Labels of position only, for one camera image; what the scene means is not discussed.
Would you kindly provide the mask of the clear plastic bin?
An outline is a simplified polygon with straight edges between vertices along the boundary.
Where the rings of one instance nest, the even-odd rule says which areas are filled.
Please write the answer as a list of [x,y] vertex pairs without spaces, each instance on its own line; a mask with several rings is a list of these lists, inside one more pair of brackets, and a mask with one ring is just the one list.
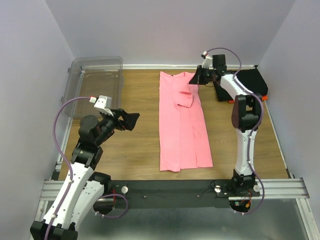
[[123,59],[120,56],[81,57],[71,63],[62,102],[76,97],[111,97],[111,109],[121,107]]

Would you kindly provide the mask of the pink t shirt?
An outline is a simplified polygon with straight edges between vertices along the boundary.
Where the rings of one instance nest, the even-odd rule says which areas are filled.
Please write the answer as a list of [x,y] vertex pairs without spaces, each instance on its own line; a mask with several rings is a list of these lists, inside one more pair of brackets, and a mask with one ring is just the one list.
[[211,168],[213,160],[199,87],[194,75],[181,72],[159,75],[159,168],[180,172]]

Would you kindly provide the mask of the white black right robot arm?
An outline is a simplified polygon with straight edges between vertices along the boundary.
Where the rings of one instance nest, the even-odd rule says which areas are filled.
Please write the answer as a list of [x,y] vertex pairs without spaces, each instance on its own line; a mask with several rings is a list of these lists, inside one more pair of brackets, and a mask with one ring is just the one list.
[[221,87],[233,99],[231,123],[237,135],[237,158],[231,180],[218,186],[233,196],[244,196],[256,183],[254,167],[254,145],[258,128],[264,116],[262,97],[246,88],[236,73],[227,70],[226,56],[209,56],[205,51],[201,57],[203,63],[189,81],[190,85],[214,83]]

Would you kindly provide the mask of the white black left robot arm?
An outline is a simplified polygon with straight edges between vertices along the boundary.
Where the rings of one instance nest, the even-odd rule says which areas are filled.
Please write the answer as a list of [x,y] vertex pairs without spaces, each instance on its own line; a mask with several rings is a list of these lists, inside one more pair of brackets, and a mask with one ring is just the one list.
[[35,240],[76,240],[78,230],[94,203],[100,198],[126,197],[114,192],[111,177],[96,172],[103,154],[102,143],[116,130],[132,131],[139,113],[113,109],[99,120],[87,115],[79,122],[79,139],[69,161],[69,171],[51,208],[40,221],[34,221],[30,233]]

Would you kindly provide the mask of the folded black t shirt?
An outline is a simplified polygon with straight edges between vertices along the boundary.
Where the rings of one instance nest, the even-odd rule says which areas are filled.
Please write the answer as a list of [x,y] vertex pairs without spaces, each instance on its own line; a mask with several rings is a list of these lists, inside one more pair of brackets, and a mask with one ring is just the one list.
[[[237,74],[238,80],[250,91],[262,96],[268,95],[268,86],[257,68],[241,70]],[[219,102],[227,102],[233,98],[227,91],[215,82],[213,83]]]

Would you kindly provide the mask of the folded orange t shirt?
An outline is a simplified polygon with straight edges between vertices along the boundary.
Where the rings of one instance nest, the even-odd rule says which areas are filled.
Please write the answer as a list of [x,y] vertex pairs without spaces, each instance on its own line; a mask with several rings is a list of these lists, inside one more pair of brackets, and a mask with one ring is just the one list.
[[[262,96],[262,101],[266,101],[268,99],[268,96],[267,95],[264,95]],[[233,104],[234,103],[234,100],[228,100],[227,101],[229,104]]]

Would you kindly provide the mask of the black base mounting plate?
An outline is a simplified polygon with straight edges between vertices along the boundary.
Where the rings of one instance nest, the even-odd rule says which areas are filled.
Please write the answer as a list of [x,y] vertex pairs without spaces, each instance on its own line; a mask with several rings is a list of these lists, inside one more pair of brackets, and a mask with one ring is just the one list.
[[110,214],[124,209],[229,208],[249,211],[248,203],[262,196],[258,184],[232,187],[231,180],[114,180],[108,197],[93,204],[93,210]]

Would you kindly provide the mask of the aluminium frame rail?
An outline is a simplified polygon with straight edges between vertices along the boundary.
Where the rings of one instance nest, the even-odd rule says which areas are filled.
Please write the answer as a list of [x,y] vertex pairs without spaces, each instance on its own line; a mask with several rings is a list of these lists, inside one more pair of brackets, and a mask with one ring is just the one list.
[[225,65],[199,65],[195,73],[169,77],[180,86],[174,104],[189,109],[196,103],[194,86],[215,82],[234,100],[232,124],[237,132],[237,160],[231,179],[215,180],[131,180],[112,181],[95,171],[103,154],[102,143],[115,132],[132,131],[138,113],[111,109],[111,98],[91,96],[89,101],[99,111],[102,120],[93,115],[80,121],[79,140],[68,164],[68,178],[61,184],[51,208],[41,220],[30,227],[35,240],[75,240],[78,228],[97,202],[129,208],[231,208],[240,215],[252,214],[253,200],[307,199],[302,179],[261,179],[254,168],[254,144],[262,122],[262,97],[246,88],[235,72]]

